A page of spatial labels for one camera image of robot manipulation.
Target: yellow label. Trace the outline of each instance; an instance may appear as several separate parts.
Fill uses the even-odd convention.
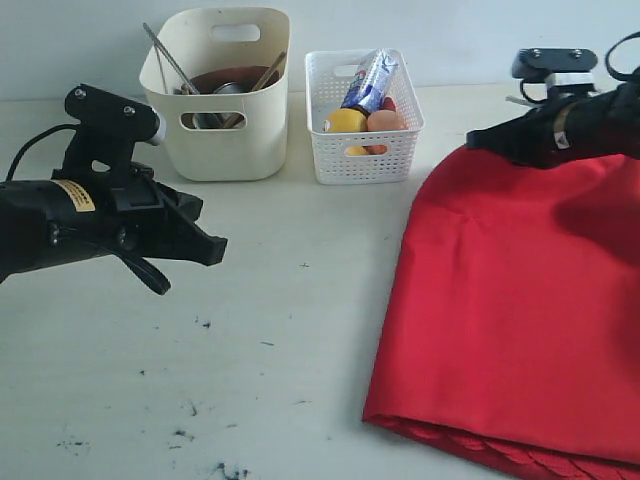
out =
[[[73,202],[73,206],[76,207],[77,212],[95,212],[96,206],[91,200],[89,193],[82,188],[82,186],[78,185],[76,182],[72,182],[71,180],[51,180],[53,183],[59,185],[69,198]]]

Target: white mesh basket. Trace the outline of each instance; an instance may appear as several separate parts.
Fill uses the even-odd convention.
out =
[[[411,169],[424,118],[402,54],[389,90],[408,129],[388,132],[325,133],[324,121],[340,107],[356,67],[372,50],[311,52],[305,57],[307,128],[311,134],[316,177],[326,185],[399,182]],[[382,155],[347,155],[353,145],[384,145]]]

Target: red fabric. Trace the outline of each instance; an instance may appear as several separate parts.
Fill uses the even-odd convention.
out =
[[[640,479],[640,162],[446,158],[411,209],[363,420],[522,479]]]

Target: white plastic bin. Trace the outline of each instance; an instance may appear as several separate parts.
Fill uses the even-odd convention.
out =
[[[259,38],[238,41],[254,30]],[[280,52],[289,52],[290,22],[272,8],[195,8],[171,17],[157,36],[193,79],[213,70],[270,66]],[[165,147],[178,173],[194,181],[259,180],[276,173],[286,158],[288,64],[287,55],[278,80],[257,92],[178,95],[180,76],[152,46],[139,80],[167,121]],[[242,128],[199,130],[185,120],[196,112],[238,112],[246,121]]]
[[[398,182],[411,169],[424,118],[402,54],[389,50],[399,68],[389,90],[408,129],[391,132],[325,133],[324,121],[340,107],[356,66],[371,50],[322,51],[306,55],[307,128],[311,134],[316,177],[327,185]],[[351,156],[353,145],[384,145],[382,155]]]

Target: cloth fold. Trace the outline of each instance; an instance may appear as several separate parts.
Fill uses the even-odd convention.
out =
[[[640,162],[444,159],[363,421],[522,479],[640,479]]]

